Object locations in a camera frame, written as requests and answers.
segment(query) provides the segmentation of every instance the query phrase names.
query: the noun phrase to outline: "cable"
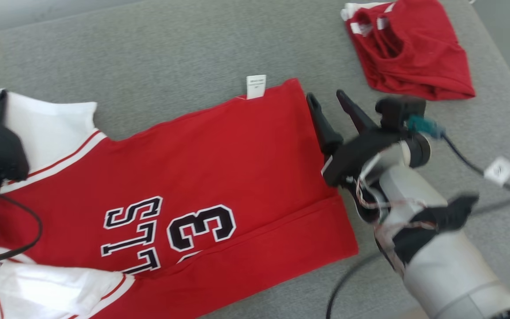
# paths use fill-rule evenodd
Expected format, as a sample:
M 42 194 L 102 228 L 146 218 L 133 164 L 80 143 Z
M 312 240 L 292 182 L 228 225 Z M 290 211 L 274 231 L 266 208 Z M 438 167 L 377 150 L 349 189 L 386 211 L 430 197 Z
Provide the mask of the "cable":
M 40 240 L 42 234 L 43 234 L 43 222 L 41 221 L 41 218 L 39 218 L 39 216 L 33 211 L 31 210 L 31 208 L 28 208 L 27 206 L 21 204 L 20 202 L 17 202 L 16 200 L 14 199 L 11 199 L 5 195 L 0 195 L 0 198 L 10 202 L 11 204 L 17 206 L 18 208 L 28 212 L 29 214 L 31 214 L 31 216 L 33 216 L 33 218 L 35 218 L 35 220 L 37 221 L 37 224 L 39 225 L 39 232 L 37 234 L 37 237 L 35 238 L 35 240 L 33 240 L 31 243 L 21 247 L 21 248 L 17 248 L 17 249 L 14 249 L 14 250 L 10 250 L 8 252 L 5 252 L 5 253 L 2 253 L 0 254 L 0 261 L 4 260 L 4 259 L 8 259 L 8 258 L 12 258 L 14 256 L 17 256 L 18 254 L 22 254 L 24 252 L 26 252 L 29 248 L 31 248 L 32 246 L 34 246 L 37 241 Z
M 479 174 L 480 176 L 484 176 L 484 171 L 483 169 L 479 168 L 478 166 L 476 166 L 475 164 L 473 164 L 472 162 L 470 162 L 467 158 L 464 157 L 464 155 L 456 148 L 456 146 L 452 143 L 452 140 L 450 140 L 450 138 L 445 134 L 445 133 L 441 133 L 440 134 L 440 137 L 442 139 L 444 139 L 446 141 L 446 143 L 448 143 L 448 146 L 450 146 L 450 149 L 452 150 L 452 152 L 455 153 L 455 155 L 467 166 L 469 167 L 470 169 L 472 169 L 473 171 L 475 171 L 477 174 Z M 508 183 L 505 183 L 503 184 L 502 186 L 505 190 L 508 190 L 510 192 L 510 184 Z M 510 206 L 510 199 L 508 200 L 503 200 L 501 202 L 495 202 L 493 204 L 489 204 L 487 206 L 483 206 L 483 207 L 480 207 L 480 208 L 477 208 L 475 210 L 473 210 L 471 212 L 471 216 L 478 216 L 478 215 L 482 215 L 482 214 L 487 214 L 489 212 L 492 212 L 494 210 L 499 210 L 501 208 L 504 208 L 504 207 L 507 207 L 507 206 Z M 404 245 L 410 245 L 412 244 L 413 242 L 415 242 L 416 240 L 416 237 L 419 237 L 420 234 L 418 234 L 417 236 L 411 236 L 409 238 L 407 238 L 404 242 L 402 242 L 401 244 L 404 244 Z M 334 305 L 334 301 L 336 300 L 336 296 L 338 295 L 338 293 L 340 292 L 340 289 L 344 286 L 344 284 L 350 279 L 350 277 L 352 277 L 360 268 L 363 268 L 364 266 L 366 266 L 367 264 L 373 262 L 375 259 L 377 259 L 378 257 L 382 256 L 381 252 L 377 252 L 377 253 L 374 253 L 370 256 L 367 256 L 366 258 L 364 258 L 363 260 L 359 261 L 358 263 L 356 263 L 355 266 L 353 266 L 352 268 L 350 268 L 348 270 L 348 272 L 346 272 L 346 274 L 344 274 L 344 276 L 342 276 L 340 278 L 340 281 L 338 281 L 338 284 L 336 285 L 336 287 L 334 288 L 334 290 L 332 291 L 332 294 L 330 295 L 330 299 L 328 300 L 328 308 L 326 309 L 326 319 L 330 319 L 332 317 L 332 307 Z

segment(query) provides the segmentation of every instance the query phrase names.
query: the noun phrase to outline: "folded garment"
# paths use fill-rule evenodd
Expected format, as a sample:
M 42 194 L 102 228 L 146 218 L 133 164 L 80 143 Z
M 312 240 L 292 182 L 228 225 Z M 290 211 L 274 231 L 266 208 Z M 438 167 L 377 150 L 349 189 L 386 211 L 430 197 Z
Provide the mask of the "folded garment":
M 342 18 L 374 89 L 433 101 L 475 97 L 466 53 L 437 0 L 346 4 Z

